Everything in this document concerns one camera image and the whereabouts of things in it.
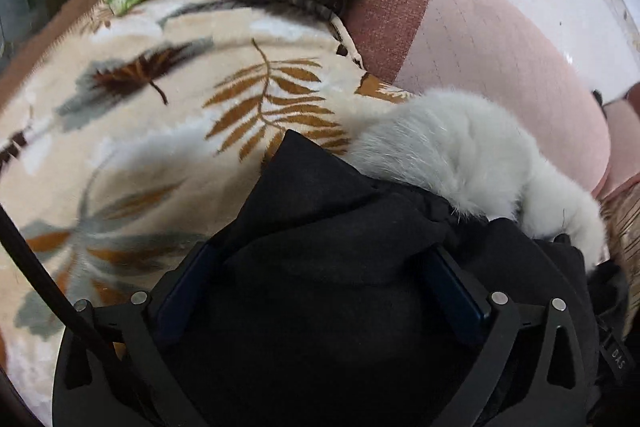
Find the black coat with fur collar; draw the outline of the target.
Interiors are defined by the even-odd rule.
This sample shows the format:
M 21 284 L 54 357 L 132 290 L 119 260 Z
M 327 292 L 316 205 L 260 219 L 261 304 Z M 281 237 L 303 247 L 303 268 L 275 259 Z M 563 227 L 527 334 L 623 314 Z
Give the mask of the black coat with fur collar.
M 431 90 L 369 124 L 343 157 L 288 132 L 238 217 L 160 308 L 153 338 L 209 426 L 433 426 L 465 368 L 435 265 L 573 246 L 598 314 L 610 295 L 591 193 L 480 95 Z

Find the striped floral pillow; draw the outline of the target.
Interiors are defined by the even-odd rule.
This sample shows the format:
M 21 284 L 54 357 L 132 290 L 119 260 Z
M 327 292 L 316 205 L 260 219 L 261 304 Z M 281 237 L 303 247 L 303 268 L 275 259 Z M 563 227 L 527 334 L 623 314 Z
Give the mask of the striped floral pillow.
M 639 310 L 640 274 L 640 187 L 639 184 L 608 200 L 603 205 L 603 219 L 608 227 L 608 250 L 622 267 L 629 285 L 623 336 L 630 330 Z

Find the floral beige bed blanket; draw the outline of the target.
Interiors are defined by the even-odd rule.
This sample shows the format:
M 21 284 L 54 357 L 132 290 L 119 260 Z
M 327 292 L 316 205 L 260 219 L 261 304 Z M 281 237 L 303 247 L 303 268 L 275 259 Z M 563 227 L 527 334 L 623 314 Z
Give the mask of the floral beige bed blanket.
M 1 200 L 70 300 L 120 305 L 238 213 L 288 130 L 340 155 L 408 98 L 309 0 L 70 2 L 1 81 Z

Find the pink red headboard cushion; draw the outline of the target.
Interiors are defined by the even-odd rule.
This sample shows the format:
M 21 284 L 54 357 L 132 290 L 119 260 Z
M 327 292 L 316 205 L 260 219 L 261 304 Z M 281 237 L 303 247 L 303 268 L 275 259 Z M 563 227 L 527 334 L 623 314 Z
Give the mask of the pink red headboard cushion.
M 597 198 L 607 202 L 639 182 L 639 83 L 603 106 L 611 153 Z

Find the pink long bolster cushion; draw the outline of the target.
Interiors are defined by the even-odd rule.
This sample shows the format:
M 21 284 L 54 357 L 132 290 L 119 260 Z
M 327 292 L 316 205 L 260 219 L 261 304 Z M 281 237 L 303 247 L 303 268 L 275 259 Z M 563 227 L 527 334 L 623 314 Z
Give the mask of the pink long bolster cushion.
M 508 0 L 348 0 L 343 20 L 374 77 L 410 92 L 485 95 L 567 176 L 592 194 L 604 187 L 611 140 L 601 106 Z

